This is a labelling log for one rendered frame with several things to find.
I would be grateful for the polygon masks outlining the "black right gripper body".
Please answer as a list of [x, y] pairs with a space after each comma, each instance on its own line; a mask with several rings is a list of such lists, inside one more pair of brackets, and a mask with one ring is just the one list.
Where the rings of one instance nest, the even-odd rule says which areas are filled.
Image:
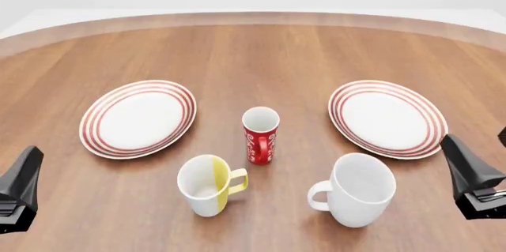
[[455, 204], [467, 220], [506, 219], [506, 190], [476, 190], [464, 193]]

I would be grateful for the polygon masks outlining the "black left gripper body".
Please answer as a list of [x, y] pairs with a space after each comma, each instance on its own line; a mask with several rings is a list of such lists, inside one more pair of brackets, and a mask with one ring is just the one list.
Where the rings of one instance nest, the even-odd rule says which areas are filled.
[[0, 234], [27, 232], [37, 214], [37, 200], [27, 201], [0, 194]]

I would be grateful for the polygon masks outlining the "red mug with white pattern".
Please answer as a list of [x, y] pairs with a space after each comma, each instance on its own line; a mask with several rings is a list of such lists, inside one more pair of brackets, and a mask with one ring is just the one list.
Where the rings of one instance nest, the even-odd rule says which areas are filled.
[[269, 107], [253, 107], [244, 112], [247, 159], [252, 164], [265, 165], [273, 159], [279, 123], [278, 113]]

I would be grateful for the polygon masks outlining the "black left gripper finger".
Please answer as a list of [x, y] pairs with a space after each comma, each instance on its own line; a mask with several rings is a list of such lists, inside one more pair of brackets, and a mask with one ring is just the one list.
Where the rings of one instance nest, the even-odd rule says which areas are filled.
[[43, 153], [30, 145], [19, 155], [13, 165], [0, 175], [0, 202], [15, 201], [18, 205], [37, 209], [37, 184], [43, 161]]

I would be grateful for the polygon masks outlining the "white plate with red rings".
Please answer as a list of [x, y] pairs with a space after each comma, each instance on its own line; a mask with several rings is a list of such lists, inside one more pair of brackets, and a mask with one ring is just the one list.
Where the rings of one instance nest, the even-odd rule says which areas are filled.
[[441, 150], [448, 134], [441, 111], [414, 90], [386, 81], [352, 81], [334, 90], [328, 113], [355, 145], [381, 156], [423, 159]]
[[196, 114], [196, 99], [184, 86], [172, 81], [137, 81], [94, 102], [80, 121], [79, 138], [97, 156], [136, 159], [179, 140]]

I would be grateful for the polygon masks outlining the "plain white mug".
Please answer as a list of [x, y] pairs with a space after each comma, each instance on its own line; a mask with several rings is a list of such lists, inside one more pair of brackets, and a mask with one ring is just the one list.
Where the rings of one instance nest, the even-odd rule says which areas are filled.
[[339, 157], [330, 178], [313, 185], [309, 206], [329, 212], [348, 228], [362, 228], [381, 216], [396, 192], [396, 180], [386, 164], [373, 156], [353, 152]]

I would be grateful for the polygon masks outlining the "white and yellow mug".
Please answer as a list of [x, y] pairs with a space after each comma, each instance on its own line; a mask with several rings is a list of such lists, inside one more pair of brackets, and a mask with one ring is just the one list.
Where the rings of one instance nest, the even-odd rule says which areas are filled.
[[224, 210], [231, 194], [247, 189], [248, 173], [244, 168], [233, 171], [219, 156], [204, 154], [180, 168], [177, 186], [194, 213], [212, 217]]

